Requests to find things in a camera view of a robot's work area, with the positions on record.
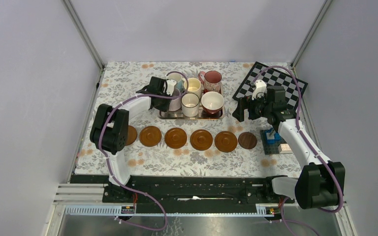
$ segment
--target brown coaster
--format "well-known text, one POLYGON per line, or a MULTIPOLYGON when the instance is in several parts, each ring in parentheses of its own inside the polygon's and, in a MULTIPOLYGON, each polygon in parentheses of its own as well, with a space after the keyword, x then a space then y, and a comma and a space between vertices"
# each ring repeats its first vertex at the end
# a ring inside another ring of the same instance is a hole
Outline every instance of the brown coaster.
POLYGON ((215 137, 215 146, 222 152, 231 152, 237 147, 237 137, 229 131, 223 131, 215 137))
POLYGON ((166 144, 174 149, 183 147, 187 140, 188 136, 181 128, 172 128, 164 135, 166 144))
POLYGON ((128 145, 131 145, 132 143, 134 143, 134 141, 137 139, 137 130, 129 125, 128 126, 128 137, 126 139, 126 144, 125 146, 128 146, 128 145))
POLYGON ((257 138, 250 132, 245 132, 238 136, 238 143, 242 148, 253 149, 257 145, 257 138))
POLYGON ((198 151, 205 151, 212 145, 212 135, 210 132, 199 129, 196 130, 191 136, 190 136, 190 144, 192 147, 198 151))
POLYGON ((161 132, 155 126, 147 126, 140 132, 140 142, 146 147, 153 147, 160 143, 161 132))

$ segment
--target light blue cup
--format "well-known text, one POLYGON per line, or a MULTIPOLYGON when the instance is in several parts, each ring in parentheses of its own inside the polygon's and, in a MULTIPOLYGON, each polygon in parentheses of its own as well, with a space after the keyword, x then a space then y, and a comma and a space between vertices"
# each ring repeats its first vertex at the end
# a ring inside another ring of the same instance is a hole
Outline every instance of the light blue cup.
POLYGON ((178 73, 171 73, 167 76, 168 80, 176 81, 175 89, 178 89, 180 92, 183 92, 183 77, 178 73))

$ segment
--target mug handle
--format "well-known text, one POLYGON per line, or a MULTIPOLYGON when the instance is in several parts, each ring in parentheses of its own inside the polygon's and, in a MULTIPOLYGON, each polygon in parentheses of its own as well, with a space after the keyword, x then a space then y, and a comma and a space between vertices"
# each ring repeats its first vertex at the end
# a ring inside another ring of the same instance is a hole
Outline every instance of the mug handle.
POLYGON ((204 71, 201 71, 199 74, 198 74, 198 79, 199 81, 201 82, 201 84, 204 84, 204 80, 205 80, 205 72, 204 71))

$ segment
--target white wall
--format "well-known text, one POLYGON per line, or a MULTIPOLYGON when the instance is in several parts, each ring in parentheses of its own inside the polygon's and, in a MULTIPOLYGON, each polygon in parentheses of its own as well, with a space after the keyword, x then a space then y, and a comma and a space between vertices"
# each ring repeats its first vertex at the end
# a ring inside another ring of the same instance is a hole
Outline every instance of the white wall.
POLYGON ((324 0, 73 0, 104 62, 291 61, 324 0))
POLYGON ((0 236, 36 236, 98 69, 62 2, 0 1, 0 236))
POLYGON ((323 151, 345 165, 359 236, 378 235, 378 1, 334 1, 297 72, 323 151))

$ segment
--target chessboard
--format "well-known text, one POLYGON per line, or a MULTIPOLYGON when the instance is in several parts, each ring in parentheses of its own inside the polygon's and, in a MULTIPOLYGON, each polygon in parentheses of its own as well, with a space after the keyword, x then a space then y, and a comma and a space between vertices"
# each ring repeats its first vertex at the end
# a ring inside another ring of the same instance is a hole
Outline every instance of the chessboard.
MULTIPOLYGON (((235 94, 232 96, 232 98, 238 101, 239 98, 252 95, 254 92, 254 84, 252 83, 252 81, 257 76, 257 74, 266 67, 268 66, 256 62, 253 65, 250 72, 247 74, 246 78, 241 83, 241 85, 235 91, 235 94)), ((264 75, 260 75, 258 79, 266 82, 268 86, 282 86, 284 90, 286 90, 287 109, 296 110, 298 106, 299 94, 296 90, 296 85, 290 75, 275 69, 269 69, 266 72, 264 72, 264 75)), ((308 83, 299 79, 296 80, 298 81, 298 85, 301 90, 301 95, 303 96, 306 87, 308 86, 308 83)))

